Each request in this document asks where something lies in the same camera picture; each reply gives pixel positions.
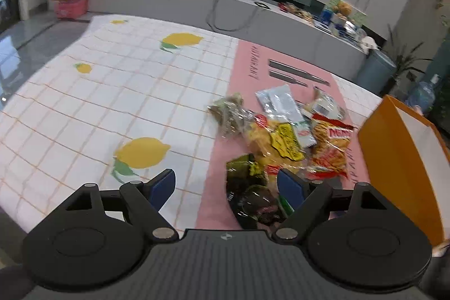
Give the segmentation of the grey pedal trash bin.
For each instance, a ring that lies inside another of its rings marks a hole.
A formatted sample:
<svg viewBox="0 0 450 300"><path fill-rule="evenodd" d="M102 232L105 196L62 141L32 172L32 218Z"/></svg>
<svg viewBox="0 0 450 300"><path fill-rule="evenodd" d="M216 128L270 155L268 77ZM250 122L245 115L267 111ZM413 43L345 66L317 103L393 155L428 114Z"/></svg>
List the grey pedal trash bin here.
<svg viewBox="0 0 450 300"><path fill-rule="evenodd" d="M396 68L396 64L389 56L378 49L372 49L359 69L355 83L373 94L379 94L393 76Z"/></svg>

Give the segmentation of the dark green snack packet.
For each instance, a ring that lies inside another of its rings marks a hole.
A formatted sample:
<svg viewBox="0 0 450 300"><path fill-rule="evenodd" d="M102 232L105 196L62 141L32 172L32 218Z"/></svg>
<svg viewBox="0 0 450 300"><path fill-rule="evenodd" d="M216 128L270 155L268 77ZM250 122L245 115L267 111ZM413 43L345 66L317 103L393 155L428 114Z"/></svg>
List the dark green snack packet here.
<svg viewBox="0 0 450 300"><path fill-rule="evenodd" d="M254 155L242 155L226 163L226 198L240 227L273 232L294 210L269 186Z"/></svg>

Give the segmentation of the orange white storage box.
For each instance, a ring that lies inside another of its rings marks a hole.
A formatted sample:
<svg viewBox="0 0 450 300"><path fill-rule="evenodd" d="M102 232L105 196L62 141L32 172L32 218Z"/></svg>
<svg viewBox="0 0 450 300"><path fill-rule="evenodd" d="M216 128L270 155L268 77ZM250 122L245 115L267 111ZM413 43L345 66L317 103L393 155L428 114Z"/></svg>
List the orange white storage box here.
<svg viewBox="0 0 450 300"><path fill-rule="evenodd" d="M449 239L449 149L436 127L385 96L358 132L371 185L436 247Z"/></svg>

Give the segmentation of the pink restaurant placemat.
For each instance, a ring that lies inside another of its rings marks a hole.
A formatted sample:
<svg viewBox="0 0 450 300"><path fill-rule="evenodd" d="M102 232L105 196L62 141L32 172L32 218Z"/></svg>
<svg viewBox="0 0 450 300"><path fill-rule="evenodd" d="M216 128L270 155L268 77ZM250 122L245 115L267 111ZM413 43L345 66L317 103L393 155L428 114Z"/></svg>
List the pink restaurant placemat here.
<svg viewBox="0 0 450 300"><path fill-rule="evenodd" d="M273 49L240 40L226 92L241 94L244 107L252 111L260 112L262 110L255 97L255 92L287 83L269 75L271 70L269 60L306 71L328 82L328 85L322 85L285 72L287 76L306 84L306 86L291 86L295 100L302 103L310 102L313 100L314 86L318 86L331 95L338 105L346 109L345 122L351 123L355 127L361 126L381 102L381 99L372 92L324 69ZM240 228L226 200L226 162L247 153L247 146L239 136L232 138L218 136L216 138L198 210L197 228L218 230Z"/></svg>

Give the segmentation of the white grey sachet packet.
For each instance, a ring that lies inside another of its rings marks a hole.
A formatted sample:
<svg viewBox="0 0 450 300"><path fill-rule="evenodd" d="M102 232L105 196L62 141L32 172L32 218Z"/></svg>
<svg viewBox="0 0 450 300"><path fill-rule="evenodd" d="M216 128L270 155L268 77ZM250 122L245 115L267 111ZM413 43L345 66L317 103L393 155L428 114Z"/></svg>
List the white grey sachet packet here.
<svg viewBox="0 0 450 300"><path fill-rule="evenodd" d="M266 113L280 122L291 124L300 147L311 148L316 144L310 125L300 112L288 85L257 91L255 96Z"/></svg>

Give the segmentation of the potted long-leaf plant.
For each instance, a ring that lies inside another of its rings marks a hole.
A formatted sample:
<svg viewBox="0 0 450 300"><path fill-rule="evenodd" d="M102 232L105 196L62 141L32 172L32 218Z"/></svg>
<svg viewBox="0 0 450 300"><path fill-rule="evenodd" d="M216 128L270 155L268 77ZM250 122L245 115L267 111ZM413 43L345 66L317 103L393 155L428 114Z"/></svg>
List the potted long-leaf plant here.
<svg viewBox="0 0 450 300"><path fill-rule="evenodd" d="M422 58L416 55L420 47L423 45L423 41L417 43L417 45L412 48L408 48L406 43L401 43L398 33L389 24L388 32L389 39L384 45L383 52L395 64L395 69L380 92L382 97L390 93L405 72L418 71L419 73L424 74L423 70L417 69L417 67L414 66L416 62L432 61L431 58Z"/></svg>

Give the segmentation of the red stick snack bag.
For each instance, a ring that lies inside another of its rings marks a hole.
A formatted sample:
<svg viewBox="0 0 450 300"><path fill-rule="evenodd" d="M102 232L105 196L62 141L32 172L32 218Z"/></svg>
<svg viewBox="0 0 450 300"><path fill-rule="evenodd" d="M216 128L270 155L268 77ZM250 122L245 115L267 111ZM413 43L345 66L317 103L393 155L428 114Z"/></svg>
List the red stick snack bag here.
<svg viewBox="0 0 450 300"><path fill-rule="evenodd" d="M316 144L311 148L307 177L312 181L347 177L346 151L354 126L319 113L314 113L310 121Z"/></svg>

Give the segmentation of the pink storage basket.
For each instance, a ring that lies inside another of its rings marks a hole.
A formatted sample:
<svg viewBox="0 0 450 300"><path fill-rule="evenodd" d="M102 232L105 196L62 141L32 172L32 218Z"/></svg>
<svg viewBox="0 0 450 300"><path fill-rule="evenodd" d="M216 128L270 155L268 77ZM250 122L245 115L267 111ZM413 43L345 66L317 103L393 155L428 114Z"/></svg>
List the pink storage basket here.
<svg viewBox="0 0 450 300"><path fill-rule="evenodd" d="M75 20L87 13L89 0L59 0L54 5L54 11L59 19Z"/></svg>

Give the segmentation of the green brown snack packet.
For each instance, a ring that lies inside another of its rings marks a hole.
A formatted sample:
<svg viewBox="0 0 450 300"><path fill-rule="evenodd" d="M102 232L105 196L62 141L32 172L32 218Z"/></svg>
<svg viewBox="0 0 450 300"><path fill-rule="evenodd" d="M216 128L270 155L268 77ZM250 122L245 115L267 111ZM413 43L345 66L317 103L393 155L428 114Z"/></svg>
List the green brown snack packet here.
<svg viewBox="0 0 450 300"><path fill-rule="evenodd" d="M208 111L215 118L222 137L230 137L243 131L245 123L253 118L253 111L243 106L243 98L240 93L227 95L215 100L208 106Z"/></svg>

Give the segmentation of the teddy bear toy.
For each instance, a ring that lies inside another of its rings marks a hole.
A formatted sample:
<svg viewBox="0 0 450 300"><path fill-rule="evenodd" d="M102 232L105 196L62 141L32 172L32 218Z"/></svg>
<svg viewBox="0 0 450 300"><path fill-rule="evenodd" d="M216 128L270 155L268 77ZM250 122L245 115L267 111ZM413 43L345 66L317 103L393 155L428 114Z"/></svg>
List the teddy bear toy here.
<svg viewBox="0 0 450 300"><path fill-rule="evenodd" d="M337 4L332 7L332 11L338 17L348 18L352 13L353 8L344 1L338 1Z"/></svg>

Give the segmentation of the yellow waffle cookie packet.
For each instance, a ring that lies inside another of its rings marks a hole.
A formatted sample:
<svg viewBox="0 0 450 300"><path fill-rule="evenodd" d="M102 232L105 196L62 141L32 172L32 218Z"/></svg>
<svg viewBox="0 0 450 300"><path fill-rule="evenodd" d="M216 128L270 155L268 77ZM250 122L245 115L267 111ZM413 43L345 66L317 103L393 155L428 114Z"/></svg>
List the yellow waffle cookie packet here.
<svg viewBox="0 0 450 300"><path fill-rule="evenodd" d="M307 165L306 153L289 122L257 115L245 124L243 136L267 177L276 178L282 168L297 173Z"/></svg>

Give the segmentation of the blue water jug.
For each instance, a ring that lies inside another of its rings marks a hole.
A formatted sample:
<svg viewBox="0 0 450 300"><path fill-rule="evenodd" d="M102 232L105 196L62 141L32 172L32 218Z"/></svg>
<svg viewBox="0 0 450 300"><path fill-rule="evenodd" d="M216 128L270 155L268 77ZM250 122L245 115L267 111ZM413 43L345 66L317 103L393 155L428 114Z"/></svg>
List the blue water jug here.
<svg viewBox="0 0 450 300"><path fill-rule="evenodd" d="M434 74L429 81L421 81L412 89L405 104L415 111L420 111L422 115L428 113L436 100L435 88L439 80L440 76Z"/></svg>

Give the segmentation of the grey tv console bench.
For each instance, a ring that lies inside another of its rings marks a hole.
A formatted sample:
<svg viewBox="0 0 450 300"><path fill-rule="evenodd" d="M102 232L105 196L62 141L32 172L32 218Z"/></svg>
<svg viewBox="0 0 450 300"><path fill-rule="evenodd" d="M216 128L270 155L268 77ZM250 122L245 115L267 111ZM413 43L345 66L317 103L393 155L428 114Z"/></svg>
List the grey tv console bench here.
<svg viewBox="0 0 450 300"><path fill-rule="evenodd" d="M257 43L352 80L366 60L357 46L262 0L89 0L89 11L199 27Z"/></svg>

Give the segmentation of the lemon grid tablecloth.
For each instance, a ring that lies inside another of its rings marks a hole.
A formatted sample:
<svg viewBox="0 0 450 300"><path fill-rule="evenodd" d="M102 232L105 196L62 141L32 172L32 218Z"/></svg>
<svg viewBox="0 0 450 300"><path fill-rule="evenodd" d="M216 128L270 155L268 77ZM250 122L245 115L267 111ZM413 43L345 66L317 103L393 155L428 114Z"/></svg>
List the lemon grid tablecloth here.
<svg viewBox="0 0 450 300"><path fill-rule="evenodd" d="M163 206L196 228L221 136L208 106L227 95L239 39L144 17L97 16L1 109L1 208L30 231L81 185L104 190L171 168Z"/></svg>

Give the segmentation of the clear pale snack packet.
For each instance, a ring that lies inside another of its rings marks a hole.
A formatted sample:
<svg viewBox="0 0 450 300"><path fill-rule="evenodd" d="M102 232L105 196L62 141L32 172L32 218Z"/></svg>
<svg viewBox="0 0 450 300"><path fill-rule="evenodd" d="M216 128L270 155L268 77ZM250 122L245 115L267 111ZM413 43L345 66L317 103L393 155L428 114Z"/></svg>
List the clear pale snack packet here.
<svg viewBox="0 0 450 300"><path fill-rule="evenodd" d="M329 119L337 119L339 121L345 119L345 110L338 105L333 97L319 87L314 87L313 100L303 105L300 112L309 119L315 113Z"/></svg>

